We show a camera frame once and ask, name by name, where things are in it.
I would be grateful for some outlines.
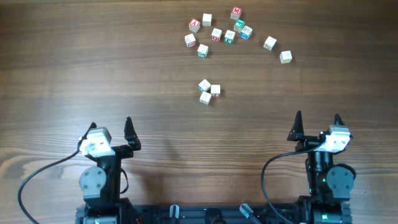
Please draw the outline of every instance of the white cube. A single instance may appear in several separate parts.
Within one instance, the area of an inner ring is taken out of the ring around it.
[[[198,48],[198,56],[199,57],[203,57],[203,58],[207,57],[208,52],[209,52],[209,47],[207,47],[206,45],[203,45],[203,44],[199,45],[199,48]]]
[[[241,31],[241,37],[245,40],[247,40],[251,34],[253,33],[253,29],[248,27],[248,26],[244,26],[242,31]]]
[[[288,50],[285,52],[280,53],[280,62],[281,63],[289,63],[292,61],[293,57],[292,57],[292,53]]]
[[[211,26],[211,14],[203,13],[203,19],[201,22],[204,26]]]
[[[200,91],[207,91],[210,89],[210,82],[208,82],[207,80],[203,80],[202,82],[199,83],[199,90]]]
[[[234,7],[231,11],[231,19],[237,20],[241,17],[242,9],[240,7]]]
[[[236,32],[240,33],[240,32],[242,31],[243,27],[244,27],[244,23],[245,23],[245,22],[244,22],[243,20],[238,19],[238,20],[235,22],[234,30],[235,30]]]
[[[192,32],[198,32],[200,28],[200,22],[196,19],[192,19],[191,22],[189,23],[189,29]]]
[[[224,36],[224,42],[232,44],[234,42],[235,32],[227,30]]]
[[[266,42],[264,43],[264,48],[268,50],[272,50],[272,48],[275,46],[276,39],[273,37],[268,37]]]
[[[210,93],[212,97],[220,97],[221,95],[220,85],[211,85]]]
[[[206,105],[209,105],[210,100],[211,100],[211,94],[210,93],[207,93],[207,92],[201,93],[201,96],[200,96],[200,99],[199,99],[200,102],[202,102],[202,103],[204,103]]]
[[[214,28],[214,29],[213,29],[213,32],[211,33],[211,39],[214,40],[214,41],[219,42],[222,33],[223,33],[222,30],[217,29],[217,28]]]
[[[185,43],[187,47],[193,47],[197,44],[197,40],[195,40],[193,34],[189,34],[185,36]]]

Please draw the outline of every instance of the blue cube face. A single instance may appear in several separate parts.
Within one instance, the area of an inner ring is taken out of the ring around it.
[[[242,37],[243,39],[245,39],[245,40],[247,40],[247,39],[249,38],[246,34],[244,34],[244,33],[242,33],[242,32],[241,32],[241,37]]]
[[[229,44],[232,44],[232,39],[229,39],[229,38],[224,38],[224,42],[227,42],[227,43],[229,43]]]

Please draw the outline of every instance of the wooden surface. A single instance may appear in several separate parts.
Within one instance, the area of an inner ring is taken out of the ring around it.
[[[241,6],[254,29],[233,45]],[[302,110],[316,135],[339,113],[354,140],[335,157],[358,173],[354,223],[398,223],[398,16],[396,1],[138,1],[0,6],[0,223],[28,223],[17,190],[33,171],[71,154],[92,121],[123,144],[131,116],[142,150],[123,161],[134,204],[262,204],[260,174]],[[197,41],[191,18],[213,14]],[[269,35],[273,51],[262,48]],[[279,54],[293,61],[281,65]],[[223,96],[199,102],[204,78]],[[305,156],[271,164],[274,202],[308,194]],[[71,223],[83,204],[81,154],[31,180],[23,201],[41,223]]]

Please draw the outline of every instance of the cube face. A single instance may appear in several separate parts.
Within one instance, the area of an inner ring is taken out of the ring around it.
[[[197,41],[195,39],[195,37],[193,36],[193,34],[189,34],[185,36],[185,44],[187,45],[187,47],[193,47],[197,44]]]
[[[289,63],[292,61],[293,56],[292,56],[292,53],[288,50],[288,51],[280,53],[279,58],[280,58],[281,63]]]
[[[201,93],[199,100],[201,103],[209,105],[210,100],[211,100],[211,94],[204,91],[203,93]]]
[[[221,33],[222,33],[222,32],[223,32],[222,30],[217,29],[217,28],[214,28],[214,29],[213,29],[213,32],[211,33],[211,39],[214,40],[214,41],[216,41],[216,42],[219,42],[219,41],[220,41],[220,38],[221,38]]]
[[[203,80],[202,82],[199,83],[199,90],[200,91],[207,91],[210,89],[210,82],[208,82],[207,80]]]
[[[241,37],[245,40],[248,40],[249,37],[251,36],[253,32],[253,29],[248,27],[248,26],[244,26],[242,31],[241,31]]]
[[[192,32],[198,32],[198,30],[200,29],[200,22],[196,19],[192,19],[189,23],[189,29]]]
[[[203,13],[202,24],[204,26],[211,26],[211,14]]]
[[[240,32],[242,31],[243,27],[244,27],[244,24],[245,24],[245,22],[244,22],[243,20],[238,19],[238,20],[235,22],[234,30],[235,30],[236,32],[240,33]]]
[[[210,90],[212,97],[220,97],[221,95],[221,87],[220,85],[212,85]]]
[[[235,38],[235,32],[227,30],[224,36],[224,42],[232,44]]]
[[[203,44],[199,45],[199,48],[198,48],[198,56],[199,57],[203,57],[203,58],[207,57],[208,52],[209,52],[208,46],[203,45]]]
[[[272,50],[275,46],[276,39],[273,37],[268,37],[267,40],[264,42],[264,48],[268,50]]]
[[[242,9],[240,7],[233,7],[231,11],[231,19],[237,20],[241,17]]]

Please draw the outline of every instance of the green cube face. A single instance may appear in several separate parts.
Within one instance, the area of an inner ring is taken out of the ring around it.
[[[229,39],[229,38],[226,38],[226,37],[224,38],[224,42],[227,42],[229,44],[232,44],[232,41],[233,41],[232,39]]]
[[[235,22],[235,26],[237,26],[237,27],[239,27],[239,28],[243,28],[243,27],[244,27],[244,21],[238,19],[238,20]]]

